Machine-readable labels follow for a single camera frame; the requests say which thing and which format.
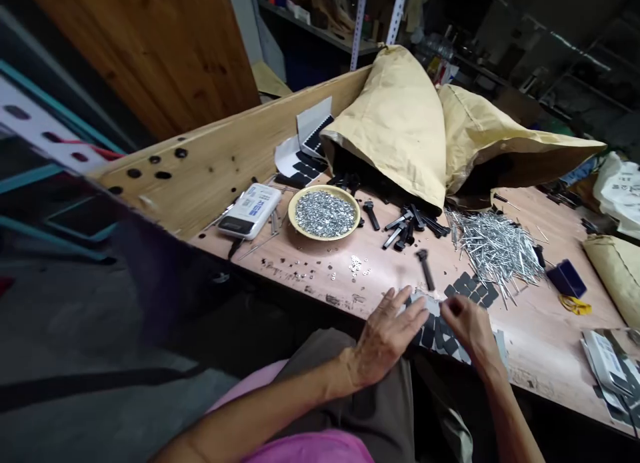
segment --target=hole in board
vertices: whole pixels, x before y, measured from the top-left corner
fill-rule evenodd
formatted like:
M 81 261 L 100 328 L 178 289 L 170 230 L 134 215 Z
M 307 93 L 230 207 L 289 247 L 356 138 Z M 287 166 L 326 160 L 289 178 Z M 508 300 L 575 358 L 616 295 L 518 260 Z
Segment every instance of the hole in board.
M 29 120 L 31 115 L 25 112 L 22 108 L 16 107 L 15 105 L 5 105 L 5 112 L 9 113 L 12 117 L 17 118 L 18 120 Z
M 81 161 L 81 162 L 89 161 L 89 159 L 85 155 L 83 155 L 82 153 L 73 152 L 73 153 L 71 153 L 71 156 L 73 158 L 75 158 L 76 160 Z
M 62 143 L 62 138 L 58 137 L 55 133 L 44 132 L 42 136 L 52 143 Z

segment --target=gray pants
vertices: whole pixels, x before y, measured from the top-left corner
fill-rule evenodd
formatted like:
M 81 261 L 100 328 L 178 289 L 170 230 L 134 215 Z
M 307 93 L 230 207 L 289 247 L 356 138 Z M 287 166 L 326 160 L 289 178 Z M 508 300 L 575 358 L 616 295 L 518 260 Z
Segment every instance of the gray pants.
M 333 328 L 316 330 L 275 381 L 311 370 L 336 357 L 355 340 Z M 273 439 L 329 428 L 360 438 L 376 462 L 414 462 L 413 391 L 409 363 L 400 361 L 378 384 L 328 402 L 298 418 Z

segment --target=workbench surface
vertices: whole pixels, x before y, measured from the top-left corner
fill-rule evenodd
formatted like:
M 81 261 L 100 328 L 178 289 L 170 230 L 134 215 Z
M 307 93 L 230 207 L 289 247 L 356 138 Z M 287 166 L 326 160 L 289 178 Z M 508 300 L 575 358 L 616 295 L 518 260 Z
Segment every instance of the workbench surface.
M 321 175 L 314 184 L 325 183 L 327 179 Z M 580 217 L 568 207 L 558 206 L 545 198 L 535 188 L 501 189 L 499 192 L 521 209 L 518 211 L 507 204 L 503 208 L 508 217 L 518 218 L 534 238 L 542 240 L 549 262 L 556 264 L 568 258 L 573 263 L 587 286 L 582 299 L 593 307 L 592 314 L 584 316 L 566 311 L 558 300 L 557 291 L 546 281 L 540 282 L 538 287 L 529 286 L 516 296 L 517 306 L 510 300 L 505 306 L 499 296 L 489 308 L 489 314 L 493 329 L 505 333 L 511 383 L 633 435 L 630 426 L 612 419 L 604 401 L 596 396 L 593 389 L 596 380 L 580 343 L 582 328 L 626 326 L 582 249 L 581 242 L 587 235 Z M 284 191 L 278 207 L 281 218 L 285 218 L 293 195 L 291 191 Z M 399 216 L 399 209 L 394 205 L 385 205 L 362 191 L 355 196 L 363 202 L 373 201 L 381 227 Z M 369 217 L 363 213 L 363 218 L 363 228 L 335 242 L 309 240 L 297 234 L 285 221 L 278 236 L 239 261 L 249 249 L 271 236 L 271 225 L 267 223 L 253 242 L 242 244 L 232 262 L 363 319 L 371 314 L 392 286 L 401 288 L 410 284 L 426 291 L 425 278 L 414 255 L 420 248 L 429 250 L 433 280 L 442 297 L 445 288 L 462 273 L 474 274 L 467 255 L 461 256 L 460 251 L 454 251 L 450 236 L 436 239 L 427 229 L 414 233 L 417 246 L 402 253 L 392 248 L 385 251 L 382 244 L 389 232 L 374 231 Z M 444 216 L 439 222 L 447 226 Z M 549 242 L 539 234 L 536 225 Z M 231 242 L 231 238 L 211 227 L 194 236 L 189 243 L 227 258 Z M 359 272 L 353 278 L 349 270 L 352 255 L 360 258 L 362 270 L 371 269 L 369 275 L 363 276 Z

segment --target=wooden workbench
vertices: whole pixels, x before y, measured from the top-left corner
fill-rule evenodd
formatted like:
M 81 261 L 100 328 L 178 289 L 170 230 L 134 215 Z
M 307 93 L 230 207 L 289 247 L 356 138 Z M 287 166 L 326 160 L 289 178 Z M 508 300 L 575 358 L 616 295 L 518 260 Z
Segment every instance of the wooden workbench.
M 360 95 L 369 72 L 370 67 L 365 67 L 177 135 L 112 162 L 89 178 L 175 238 L 226 258 L 231 240 L 221 236 L 215 227 L 204 233 L 201 229 L 251 184 L 252 177 L 266 181 L 276 171 L 275 147 L 296 134 L 296 115 L 330 96 L 331 114 L 339 115 Z M 326 179 L 323 175 L 318 183 Z M 517 217 L 533 236 L 537 232 L 535 225 L 547 235 L 548 243 L 541 235 L 538 238 L 543 241 L 548 261 L 571 260 L 587 286 L 583 299 L 593 307 L 593 313 L 587 316 L 567 312 L 555 289 L 546 282 L 524 290 L 516 297 L 518 306 L 509 303 L 508 310 L 499 297 L 489 314 L 495 329 L 505 333 L 512 383 L 632 434 L 631 427 L 613 420 L 604 401 L 596 397 L 593 390 L 596 381 L 580 343 L 582 328 L 625 325 L 582 250 L 586 234 L 579 217 L 535 189 L 503 189 L 500 193 L 521 209 L 505 205 L 507 215 Z M 290 191 L 283 195 L 279 206 L 282 217 L 292 195 Z M 363 201 L 369 198 L 363 192 L 356 196 Z M 382 226 L 399 216 L 397 207 L 384 205 L 376 198 L 371 200 Z M 239 260 L 253 245 L 271 236 L 267 225 L 252 243 L 242 245 L 233 262 L 359 318 L 367 318 L 389 287 L 410 284 L 425 288 L 421 267 L 413 255 L 418 248 L 402 254 L 393 249 L 384 251 L 381 247 L 386 234 L 374 232 L 367 221 L 349 237 L 329 244 L 307 240 L 295 234 L 289 225 L 283 225 L 279 236 Z M 440 293 L 463 272 L 473 274 L 466 256 L 460 258 L 454 252 L 450 238 L 438 240 L 428 230 L 416 232 L 415 237 L 419 248 L 429 249 L 429 262 Z M 352 281 L 351 255 L 363 261 L 363 269 L 371 269 L 369 275 L 359 275 Z M 331 280 L 334 272 L 336 278 Z
M 324 183 L 325 175 L 317 183 Z M 580 344 L 582 328 L 620 328 L 625 326 L 596 272 L 583 252 L 581 242 L 586 238 L 580 218 L 564 205 L 558 206 L 534 188 L 501 189 L 500 194 L 521 211 L 504 206 L 507 216 L 519 219 L 535 238 L 542 240 L 545 258 L 557 263 L 568 258 L 587 286 L 583 297 L 593 307 L 593 313 L 577 316 L 567 312 L 558 301 L 557 291 L 546 282 L 530 286 L 515 297 L 517 306 L 499 297 L 489 309 L 494 330 L 505 333 L 509 354 L 511 382 L 548 400 L 566 406 L 594 420 L 628 434 L 631 427 L 612 419 L 605 403 L 596 397 L 596 381 L 589 369 Z M 293 192 L 283 192 L 278 207 L 281 217 L 287 214 Z M 374 211 L 384 227 L 399 216 L 399 209 L 384 205 L 379 199 L 359 191 L 356 197 L 371 199 Z M 265 225 L 261 234 L 246 242 L 232 258 L 232 262 L 251 272 L 303 292 L 321 302 L 335 306 L 359 318 L 367 318 L 389 287 L 412 285 L 426 291 L 425 279 L 415 251 L 429 250 L 429 263 L 437 290 L 443 291 L 463 272 L 473 274 L 466 254 L 455 252 L 450 237 L 436 239 L 432 232 L 414 233 L 417 248 L 402 253 L 392 248 L 383 250 L 388 232 L 375 232 L 366 215 L 365 226 L 344 240 L 317 242 L 297 234 L 285 221 L 280 235 L 261 248 L 239 260 L 249 249 L 271 236 L 271 226 Z M 439 219 L 447 225 L 444 217 Z M 545 242 L 535 225 L 549 239 Z M 215 227 L 194 236 L 189 242 L 206 252 L 226 258 L 231 239 Z M 362 269 L 371 269 L 367 276 L 359 272 L 353 278 L 349 265 L 351 256 L 362 260 Z

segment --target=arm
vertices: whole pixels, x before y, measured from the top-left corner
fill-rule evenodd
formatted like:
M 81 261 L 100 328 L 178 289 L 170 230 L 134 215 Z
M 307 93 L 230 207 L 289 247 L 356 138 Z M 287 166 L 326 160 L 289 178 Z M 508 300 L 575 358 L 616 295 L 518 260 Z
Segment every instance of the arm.
M 489 314 L 464 296 L 441 304 L 441 316 L 465 347 L 485 384 L 502 463 L 544 463 L 515 399 L 493 338 Z
M 379 382 L 429 316 L 422 302 L 396 317 L 410 293 L 410 286 L 397 296 L 389 290 L 355 348 L 345 348 L 309 372 L 230 401 L 172 440 L 154 461 L 238 461 L 312 408 Z

